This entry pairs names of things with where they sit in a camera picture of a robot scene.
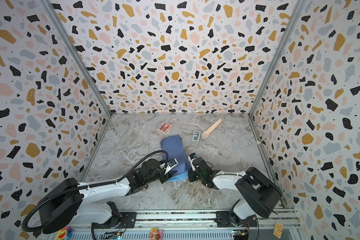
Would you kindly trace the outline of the pink yellow figure toy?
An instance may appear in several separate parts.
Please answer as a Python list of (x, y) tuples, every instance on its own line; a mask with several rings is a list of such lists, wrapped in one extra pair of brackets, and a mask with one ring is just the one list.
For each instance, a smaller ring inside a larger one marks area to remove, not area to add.
[(162, 240), (163, 239), (163, 231), (158, 230), (157, 228), (153, 228), (149, 234), (149, 240)]

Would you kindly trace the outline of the red playing card box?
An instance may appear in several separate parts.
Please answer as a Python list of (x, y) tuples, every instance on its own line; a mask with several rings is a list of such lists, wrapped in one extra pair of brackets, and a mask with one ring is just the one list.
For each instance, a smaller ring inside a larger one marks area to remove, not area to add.
[(169, 123), (164, 123), (164, 124), (162, 124), (162, 125), (159, 127), (158, 131), (159, 131), (160, 133), (165, 134), (166, 132), (168, 132), (168, 131), (171, 129), (171, 127), (172, 127), (171, 124), (169, 124)]

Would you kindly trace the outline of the aluminium left corner post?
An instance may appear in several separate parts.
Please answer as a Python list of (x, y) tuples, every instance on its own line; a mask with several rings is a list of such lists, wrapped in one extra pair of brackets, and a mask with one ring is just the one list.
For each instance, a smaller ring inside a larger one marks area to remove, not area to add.
[(97, 88), (96, 83), (93, 81), (92, 76), (90, 75), (88, 69), (86, 68), (85, 64), (83, 63), (81, 57), (79, 56), (79, 54), (75, 48), (75, 45), (70, 40), (69, 35), (68, 35), (66, 29), (64, 28), (61, 20), (59, 19), (57, 13), (55, 12), (51, 1), (40, 1), (40, 4), (41, 4), (43, 10), (45, 11), (45, 13), (47, 14), (47, 16), (49, 17), (49, 19), (51, 20), (51, 22), (53, 23), (56, 31), (61, 36), (61, 40), (66, 45), (66, 48), (67, 48), (68, 52), (70, 53), (70, 55), (72, 56), (74, 62), (76, 63), (79, 71), (84, 75), (84, 78), (86, 79), (87, 83), (91, 87), (93, 94), (95, 95), (96, 99), (99, 102), (99, 105), (103, 108), (103, 110), (106, 113), (106, 115), (108, 116), (108, 118), (112, 117), (111, 111), (108, 109), (108, 106), (107, 106), (105, 100), (103, 99), (99, 89)]

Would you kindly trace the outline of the grey tape dispenser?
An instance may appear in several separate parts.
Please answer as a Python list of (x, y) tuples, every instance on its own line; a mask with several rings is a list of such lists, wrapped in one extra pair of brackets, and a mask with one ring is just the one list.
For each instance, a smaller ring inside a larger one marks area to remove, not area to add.
[(201, 139), (201, 131), (195, 130), (191, 139), (191, 147), (197, 148)]

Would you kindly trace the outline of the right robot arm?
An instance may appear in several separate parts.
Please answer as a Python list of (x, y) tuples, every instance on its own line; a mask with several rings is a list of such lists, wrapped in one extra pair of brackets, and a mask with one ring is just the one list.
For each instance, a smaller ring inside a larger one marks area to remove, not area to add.
[(189, 163), (190, 182), (199, 180), (208, 189), (228, 189), (242, 195), (242, 199), (236, 201), (229, 211), (216, 212), (218, 227), (250, 226), (250, 219), (256, 216), (267, 219), (282, 199), (280, 188), (255, 167), (239, 173), (213, 170), (195, 154), (189, 156)]

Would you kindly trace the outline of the colourful smiley toy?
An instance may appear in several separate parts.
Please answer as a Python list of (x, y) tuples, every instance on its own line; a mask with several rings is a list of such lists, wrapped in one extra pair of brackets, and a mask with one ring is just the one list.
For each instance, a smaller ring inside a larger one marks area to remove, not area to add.
[(65, 227), (58, 231), (55, 240), (69, 240), (72, 235), (72, 228), (71, 227)]

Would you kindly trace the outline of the blue wrapping paper sheet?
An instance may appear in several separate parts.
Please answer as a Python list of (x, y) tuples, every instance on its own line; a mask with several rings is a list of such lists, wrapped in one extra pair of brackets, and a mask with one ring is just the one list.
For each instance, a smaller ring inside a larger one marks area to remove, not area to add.
[(178, 161), (178, 165), (173, 168), (177, 172), (168, 180), (168, 183), (187, 179), (191, 166), (183, 147), (182, 138), (179, 135), (164, 138), (161, 140), (161, 149), (168, 153), (169, 159)]

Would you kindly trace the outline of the aluminium right corner post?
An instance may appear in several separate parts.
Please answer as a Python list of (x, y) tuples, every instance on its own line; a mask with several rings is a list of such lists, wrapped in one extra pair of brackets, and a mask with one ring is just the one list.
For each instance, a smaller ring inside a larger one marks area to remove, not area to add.
[(291, 15), (291, 19), (289, 20), (287, 26), (286, 26), (286, 30), (281, 38), (281, 41), (278, 45), (278, 48), (272, 58), (272, 61), (271, 61), (271, 64), (268, 68), (268, 71), (265, 75), (265, 79), (263, 80), (260, 88), (259, 88), (259, 91), (258, 91), (258, 94), (257, 96), (255, 97), (255, 100), (254, 100), (254, 103), (251, 107), (251, 110), (249, 112), (249, 118), (251, 119), (252, 116), (255, 115), (255, 112), (256, 112), (256, 108), (257, 106), (260, 104), (261, 102), (261, 99), (262, 99), (262, 95), (264, 94), (264, 92), (266, 91), (266, 87), (267, 85), (270, 83), (270, 80), (272, 78), (272, 75), (274, 74), (274, 71), (278, 65), (278, 62), (280, 60), (280, 58), (282, 57), (282, 54), (284, 52), (284, 49), (291, 37), (291, 34), (293, 32), (293, 29), (298, 21), (298, 17), (300, 16), (300, 14), (302, 13), (304, 7), (305, 7), (305, 4), (306, 4), (306, 0), (298, 0), (296, 5), (295, 5), (295, 8), (292, 12), (292, 15)]

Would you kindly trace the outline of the aluminium corner post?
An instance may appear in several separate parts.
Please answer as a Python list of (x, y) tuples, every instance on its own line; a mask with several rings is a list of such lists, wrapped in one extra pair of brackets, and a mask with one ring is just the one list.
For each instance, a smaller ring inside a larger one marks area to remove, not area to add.
[(281, 38), (281, 41), (278, 45), (278, 48), (272, 58), (272, 61), (271, 61), (271, 64), (268, 68), (268, 71), (265, 75), (265, 79), (263, 80), (260, 88), (259, 88), (259, 91), (258, 91), (258, 94), (257, 96), (255, 97), (255, 100), (254, 100), (254, 103), (251, 107), (251, 110), (249, 112), (249, 118), (251, 119), (252, 116), (255, 115), (255, 112), (256, 112), (256, 108), (257, 106), (260, 104), (261, 102), (261, 99), (262, 99), (262, 95), (264, 94), (264, 92), (266, 91), (266, 87), (267, 85), (270, 83), (270, 80), (272, 78), (272, 75), (274, 74), (274, 71), (278, 65), (278, 62), (280, 60), (280, 58), (282, 57), (282, 54), (284, 52), (284, 49), (291, 37), (291, 34), (293, 32), (293, 29), (298, 21), (298, 17), (300, 16), (300, 14), (302, 13), (304, 7), (305, 7), (305, 4), (306, 4), (306, 0), (298, 0), (296, 5), (295, 5), (295, 8), (292, 12), (292, 15), (291, 15), (291, 19), (289, 20), (287, 26), (286, 26), (286, 30)]
[(93, 81), (92, 76), (90, 75), (88, 69), (86, 68), (85, 64), (83, 63), (81, 57), (79, 56), (79, 54), (75, 48), (75, 45), (70, 40), (69, 35), (68, 35), (66, 29), (64, 28), (61, 20), (59, 19), (57, 13), (55, 12), (51, 1), (40, 1), (40, 4), (41, 4), (43, 10), (45, 11), (45, 13), (47, 14), (47, 16), (49, 17), (49, 19), (51, 20), (51, 22), (53, 23), (56, 31), (61, 36), (61, 40), (66, 45), (66, 48), (67, 48), (68, 52), (70, 53), (70, 55), (72, 56), (74, 62), (76, 63), (79, 71), (84, 75), (84, 78), (86, 79), (87, 83), (91, 87), (93, 94), (95, 95), (96, 99), (99, 102), (99, 105), (103, 108), (103, 110), (106, 113), (106, 115), (108, 116), (108, 118), (112, 117), (111, 111), (108, 109), (108, 106), (107, 106), (105, 100), (103, 99), (99, 89), (97, 88), (96, 83)]

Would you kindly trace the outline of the beige microphone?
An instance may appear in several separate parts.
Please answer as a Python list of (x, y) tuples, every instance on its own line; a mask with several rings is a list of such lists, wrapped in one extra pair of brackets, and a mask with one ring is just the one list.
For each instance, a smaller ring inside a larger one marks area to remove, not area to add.
[(217, 120), (214, 124), (212, 124), (207, 130), (203, 131), (202, 138), (206, 139), (210, 136), (210, 134), (222, 123), (222, 119)]

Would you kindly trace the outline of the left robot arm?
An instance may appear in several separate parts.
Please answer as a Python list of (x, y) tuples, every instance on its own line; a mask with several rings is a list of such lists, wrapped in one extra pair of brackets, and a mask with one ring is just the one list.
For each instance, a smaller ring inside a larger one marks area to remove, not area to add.
[(69, 179), (63, 182), (46, 197), (48, 203), (39, 210), (42, 233), (52, 234), (69, 224), (94, 224), (95, 229), (132, 228), (129, 220), (135, 214), (123, 217), (116, 203), (95, 205), (95, 202), (138, 193), (155, 181), (165, 183), (177, 172), (177, 165), (177, 159), (168, 162), (149, 159), (120, 181), (77, 184)]

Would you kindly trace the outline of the wooden letter block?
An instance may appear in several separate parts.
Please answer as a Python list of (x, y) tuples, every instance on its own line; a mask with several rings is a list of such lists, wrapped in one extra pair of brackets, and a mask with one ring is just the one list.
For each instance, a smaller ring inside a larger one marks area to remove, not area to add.
[(283, 233), (283, 225), (281, 223), (276, 222), (273, 235), (277, 237), (278, 239), (281, 239)]

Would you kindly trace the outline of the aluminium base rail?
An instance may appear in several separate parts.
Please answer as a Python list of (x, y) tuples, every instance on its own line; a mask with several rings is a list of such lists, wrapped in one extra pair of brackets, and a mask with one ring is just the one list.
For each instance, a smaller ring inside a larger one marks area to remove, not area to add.
[(276, 240), (276, 226), (283, 227), (282, 240), (305, 239), (297, 215), (292, 209), (277, 207), (269, 218), (250, 217), (240, 227), (217, 223), (217, 210), (135, 211), (134, 227), (98, 229), (88, 224), (72, 224), (71, 240), (148, 240), (152, 229), (161, 231), (164, 240), (233, 240), (239, 235), (248, 240)]

